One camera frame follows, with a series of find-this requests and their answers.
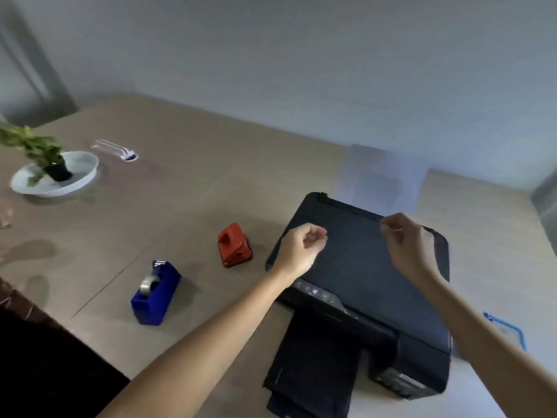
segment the table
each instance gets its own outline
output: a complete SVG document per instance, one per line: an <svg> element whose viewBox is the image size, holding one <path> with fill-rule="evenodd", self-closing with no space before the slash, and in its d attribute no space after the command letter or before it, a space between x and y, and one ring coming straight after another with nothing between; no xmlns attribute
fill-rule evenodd
<svg viewBox="0 0 557 418"><path fill-rule="evenodd" d="M0 232L12 247L5 280L133 378L166 348L233 301L264 272L269 252L304 195L332 192L345 147L142 96L120 96L39 129L68 150L97 138L134 149L123 163L99 154L96 182L62 200L26 198ZM0 179L25 163L0 150ZM431 170L414 218L450 243L451 283L475 307L521 327L554 372L557 259L527 193ZM216 236L238 222L254 259L220 265ZM183 274L163 324L145 327L129 306L153 259ZM275 304L200 417L271 417L261 387L291 313ZM445 393L403 401L366 377L351 418L503 416L470 365L453 357Z"/></svg>

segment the paper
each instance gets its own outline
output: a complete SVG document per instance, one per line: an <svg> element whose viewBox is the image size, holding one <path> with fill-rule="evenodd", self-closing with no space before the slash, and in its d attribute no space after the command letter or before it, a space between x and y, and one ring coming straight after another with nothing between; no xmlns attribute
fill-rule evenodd
<svg viewBox="0 0 557 418"><path fill-rule="evenodd" d="M411 214L428 170L409 155L352 145L331 198L381 216Z"/></svg>

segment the printer lid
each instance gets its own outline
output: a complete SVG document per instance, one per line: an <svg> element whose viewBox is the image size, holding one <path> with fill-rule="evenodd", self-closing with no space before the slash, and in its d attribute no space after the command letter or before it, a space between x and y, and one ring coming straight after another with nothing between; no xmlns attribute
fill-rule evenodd
<svg viewBox="0 0 557 418"><path fill-rule="evenodd" d="M303 279L327 290L346 307L395 330L450 353L448 329L421 292L393 266L379 229L382 216L330 199L325 193L308 194L285 233L310 222L327 229L327 246ZM441 274L449 280L449 245L435 235L435 256ZM275 262L279 244L268 262Z"/></svg>

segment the blue tape dispenser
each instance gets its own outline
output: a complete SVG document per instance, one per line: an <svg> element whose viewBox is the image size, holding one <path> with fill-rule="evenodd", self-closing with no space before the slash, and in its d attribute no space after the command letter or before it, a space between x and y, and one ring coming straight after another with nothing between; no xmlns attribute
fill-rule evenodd
<svg viewBox="0 0 557 418"><path fill-rule="evenodd" d="M131 308L140 324L159 325L163 322L180 277L170 262L153 261L153 272L143 279L131 298Z"/></svg>

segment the red hole punch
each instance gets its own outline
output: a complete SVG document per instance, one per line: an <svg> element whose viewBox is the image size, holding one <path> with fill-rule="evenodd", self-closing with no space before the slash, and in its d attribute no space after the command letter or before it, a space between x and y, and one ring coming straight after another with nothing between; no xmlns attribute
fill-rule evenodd
<svg viewBox="0 0 557 418"><path fill-rule="evenodd" d="M220 232L218 250L222 265L227 268L249 261L254 257L249 248L247 237L242 233L238 223L232 223Z"/></svg>

